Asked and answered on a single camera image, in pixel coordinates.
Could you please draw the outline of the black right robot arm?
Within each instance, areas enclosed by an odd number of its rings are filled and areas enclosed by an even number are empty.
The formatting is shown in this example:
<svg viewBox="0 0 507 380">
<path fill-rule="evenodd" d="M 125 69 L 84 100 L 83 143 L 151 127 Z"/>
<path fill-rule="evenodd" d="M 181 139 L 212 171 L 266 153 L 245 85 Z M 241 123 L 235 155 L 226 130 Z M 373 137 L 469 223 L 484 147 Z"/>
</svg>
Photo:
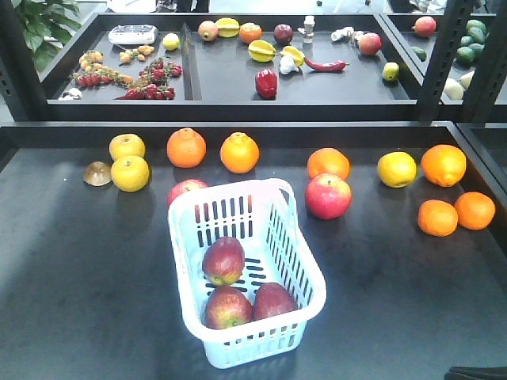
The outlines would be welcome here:
<svg viewBox="0 0 507 380">
<path fill-rule="evenodd" d="M 444 380 L 506 380 L 506 367 L 451 367 Z"/>
</svg>

